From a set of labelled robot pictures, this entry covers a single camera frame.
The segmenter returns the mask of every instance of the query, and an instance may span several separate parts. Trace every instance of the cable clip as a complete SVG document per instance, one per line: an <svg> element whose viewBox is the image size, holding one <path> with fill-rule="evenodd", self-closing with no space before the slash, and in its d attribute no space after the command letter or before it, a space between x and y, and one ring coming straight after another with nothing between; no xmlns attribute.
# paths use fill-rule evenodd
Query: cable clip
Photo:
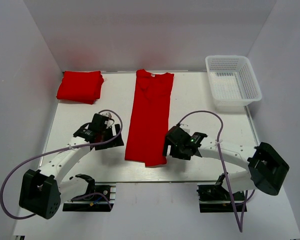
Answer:
<svg viewBox="0 0 300 240"><path fill-rule="evenodd" d="M73 148L70 143L68 145L69 145L69 150L75 150L75 148Z"/></svg>
<svg viewBox="0 0 300 240"><path fill-rule="evenodd" d="M218 146L218 144L220 145L223 142L223 140L222 139L220 139L219 141L215 140L214 142L215 142L215 145Z"/></svg>

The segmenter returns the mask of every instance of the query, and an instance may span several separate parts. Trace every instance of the folded red cloth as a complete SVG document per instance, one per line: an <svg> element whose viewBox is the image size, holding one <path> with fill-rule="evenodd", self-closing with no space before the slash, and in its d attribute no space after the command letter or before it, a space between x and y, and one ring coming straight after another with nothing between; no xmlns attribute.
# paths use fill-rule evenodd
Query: folded red cloth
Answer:
<svg viewBox="0 0 300 240"><path fill-rule="evenodd" d="M66 71L56 98L85 104L93 104L100 98L104 79L100 71Z"/></svg>

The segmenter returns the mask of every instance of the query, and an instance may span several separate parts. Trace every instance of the white backdrop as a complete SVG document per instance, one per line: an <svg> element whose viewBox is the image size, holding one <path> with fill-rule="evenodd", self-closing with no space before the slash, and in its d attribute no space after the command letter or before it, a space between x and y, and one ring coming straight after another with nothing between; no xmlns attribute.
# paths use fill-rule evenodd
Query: white backdrop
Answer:
<svg viewBox="0 0 300 240"><path fill-rule="evenodd" d="M61 71L24 2L0 0L0 187L12 168L42 152L60 80ZM13 214L26 168L12 176L5 191ZM11 239L14 224L0 207L0 240Z"/></svg>
<svg viewBox="0 0 300 240"><path fill-rule="evenodd" d="M276 0L24 0L61 70L205 70L246 56Z"/></svg>
<svg viewBox="0 0 300 240"><path fill-rule="evenodd" d="M277 1L248 58L263 95L253 121L290 165L284 189L300 230L300 0Z"/></svg>

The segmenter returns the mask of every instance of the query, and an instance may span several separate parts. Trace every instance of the white cardboard wall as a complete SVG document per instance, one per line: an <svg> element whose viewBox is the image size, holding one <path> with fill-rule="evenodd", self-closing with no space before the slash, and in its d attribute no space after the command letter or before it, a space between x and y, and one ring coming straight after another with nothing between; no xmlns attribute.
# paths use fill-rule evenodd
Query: white cardboard wall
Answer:
<svg viewBox="0 0 300 240"><path fill-rule="evenodd" d="M167 71L246 56L276 0L24 2L63 71Z"/></svg>
<svg viewBox="0 0 300 240"><path fill-rule="evenodd" d="M0 187L12 168L42 152L60 79L61 71L24 2L0 0ZM26 168L7 184L4 196L12 214L19 209ZM0 208L0 240L11 239L14 224Z"/></svg>
<svg viewBox="0 0 300 240"><path fill-rule="evenodd" d="M300 0L277 1L248 58L263 94L253 121L290 165L284 189L300 230Z"/></svg>

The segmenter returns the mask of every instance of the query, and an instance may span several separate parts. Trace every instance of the white tabletop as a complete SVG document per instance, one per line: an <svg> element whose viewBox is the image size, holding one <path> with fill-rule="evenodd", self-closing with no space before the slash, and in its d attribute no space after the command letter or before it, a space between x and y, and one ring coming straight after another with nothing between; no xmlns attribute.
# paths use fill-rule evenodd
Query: white tabletop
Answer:
<svg viewBox="0 0 300 240"><path fill-rule="evenodd" d="M206 72L175 72L171 92L169 127L187 113L195 110L216 111ZM122 139L127 143L133 107L136 74L103 74L101 97L93 105L60 101L55 113L46 151L63 148L73 133L84 123L90 122L95 113L103 109L117 112L123 120ZM221 139L238 145L255 146L249 119L242 107L235 114L222 114L224 129ZM219 120L207 113L198 113L184 120L190 132L202 132L215 138L220 128ZM46 156L43 164L55 155ZM202 182L214 181L223 172L220 161L193 157L190 161L168 157L166 165L145 167L142 162L125 161L125 147L91 151L69 172L87 174L97 182ZM240 167L227 164L229 173Z"/></svg>
<svg viewBox="0 0 300 240"><path fill-rule="evenodd" d="M116 111L124 126L127 142L136 82L135 73L104 74L101 99L93 105L60 102L47 143L47 151L64 147L83 123L102 109ZM206 73L175 73L171 94L169 126L195 110L212 110L212 96ZM244 109L220 114L224 121L221 138L239 145L254 146L253 131ZM191 132L215 136L220 123L212 115L200 113L184 121ZM222 173L221 163L194 157L190 161L168 159L159 167L124 160L125 147L93 151L71 172L88 174L99 182L190 182L214 181ZM45 157L43 164L53 156ZM227 165L228 172L239 170ZM14 235L27 240L290 240L300 233L284 188L278 196L257 191L247 204L243 233L233 213L200 213L196 183L117 183L111 212L62 212L53 218L34 216L18 220ZM21 209L19 215L28 215Z"/></svg>

